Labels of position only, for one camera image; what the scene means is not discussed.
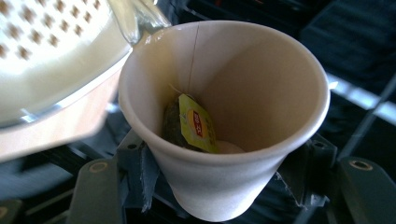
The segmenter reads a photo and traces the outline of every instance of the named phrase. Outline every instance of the cup rim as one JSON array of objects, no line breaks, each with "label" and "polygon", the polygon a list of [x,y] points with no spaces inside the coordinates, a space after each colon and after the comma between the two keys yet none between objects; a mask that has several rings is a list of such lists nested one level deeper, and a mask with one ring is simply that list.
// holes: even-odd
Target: cup rim
[{"label": "cup rim", "polygon": [[318,74],[318,85],[319,88],[323,91],[319,92],[320,96],[318,97],[317,106],[315,110],[312,112],[312,116],[309,118],[307,123],[302,126],[297,132],[290,135],[288,138],[283,140],[282,142],[276,143],[270,147],[257,149],[254,151],[246,152],[246,153],[237,153],[237,154],[209,154],[203,152],[197,152],[193,150],[186,150],[185,148],[176,146],[168,141],[162,139],[157,134],[150,131],[145,125],[143,125],[142,121],[137,117],[136,113],[132,109],[130,102],[127,99],[128,95],[128,85],[126,79],[128,76],[124,75],[124,71],[128,69],[128,62],[132,60],[133,54],[129,56],[125,65],[122,68],[120,75],[120,85],[119,85],[119,102],[120,108],[124,117],[131,124],[134,131],[144,140],[149,140],[149,147],[155,148],[162,151],[163,153],[169,154],[172,157],[176,157],[182,159],[183,161],[191,161],[195,163],[201,164],[216,164],[219,165],[231,165],[236,163],[241,163],[241,161],[260,161],[263,158],[272,157],[275,155],[283,154],[286,157],[290,152],[294,149],[297,149],[301,145],[303,145],[309,138],[314,135],[314,133],[318,130],[323,120],[326,117],[327,111],[329,109],[330,104],[330,90],[328,87],[328,81],[326,77],[326,73],[317,60],[317,58],[307,49],[303,44],[292,38],[291,36],[285,35],[284,33],[279,32],[270,27],[262,26],[259,24],[244,22],[244,21],[197,21],[190,22],[185,24],[180,24],[176,26],[172,26],[166,28],[162,35],[165,35],[166,32],[172,30],[180,30],[191,26],[196,25],[215,25],[215,24],[238,24],[238,25],[246,25],[250,26],[253,29],[263,29],[266,32],[272,32],[276,35],[280,35],[283,38],[287,39],[297,50],[299,50],[302,55],[307,58],[307,61],[311,63],[312,68],[315,68]]}]

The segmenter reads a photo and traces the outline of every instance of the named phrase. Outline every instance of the yellow tag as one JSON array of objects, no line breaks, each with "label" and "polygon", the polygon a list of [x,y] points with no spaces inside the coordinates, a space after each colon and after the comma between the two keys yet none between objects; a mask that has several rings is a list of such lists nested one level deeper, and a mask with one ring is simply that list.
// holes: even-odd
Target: yellow tag
[{"label": "yellow tag", "polygon": [[218,153],[212,120],[208,113],[186,94],[178,97],[181,134],[195,147],[210,153]]}]

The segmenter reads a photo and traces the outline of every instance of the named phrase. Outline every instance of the cup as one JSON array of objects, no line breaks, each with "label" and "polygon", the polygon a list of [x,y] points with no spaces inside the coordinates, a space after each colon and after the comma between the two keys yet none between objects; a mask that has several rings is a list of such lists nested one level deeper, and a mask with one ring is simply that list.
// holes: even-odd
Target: cup
[{"label": "cup", "polygon": [[[161,138],[163,113],[192,95],[217,139],[239,154],[208,154]],[[120,107],[147,142],[179,204],[206,221],[243,214],[294,149],[319,128],[330,92],[323,68],[298,41],[241,21],[164,29],[134,48],[120,76]]]}]

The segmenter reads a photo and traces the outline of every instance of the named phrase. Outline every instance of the tea bag tag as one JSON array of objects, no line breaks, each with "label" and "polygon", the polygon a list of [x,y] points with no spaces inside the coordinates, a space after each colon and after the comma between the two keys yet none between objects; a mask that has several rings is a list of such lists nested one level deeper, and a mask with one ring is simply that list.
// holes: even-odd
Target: tea bag tag
[{"label": "tea bag tag", "polygon": [[206,152],[219,153],[213,123],[206,110],[186,94],[181,94],[178,101],[181,134],[186,141]]}]

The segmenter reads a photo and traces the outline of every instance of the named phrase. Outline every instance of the red logo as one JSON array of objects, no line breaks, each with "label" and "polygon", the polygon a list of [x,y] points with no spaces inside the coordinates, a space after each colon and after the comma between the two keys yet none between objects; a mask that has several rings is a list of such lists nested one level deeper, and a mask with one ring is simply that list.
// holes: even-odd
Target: red logo
[{"label": "red logo", "polygon": [[202,133],[202,124],[201,120],[199,118],[199,114],[195,111],[193,111],[193,121],[194,121],[194,127],[195,127],[195,132],[198,136],[204,137]]}]

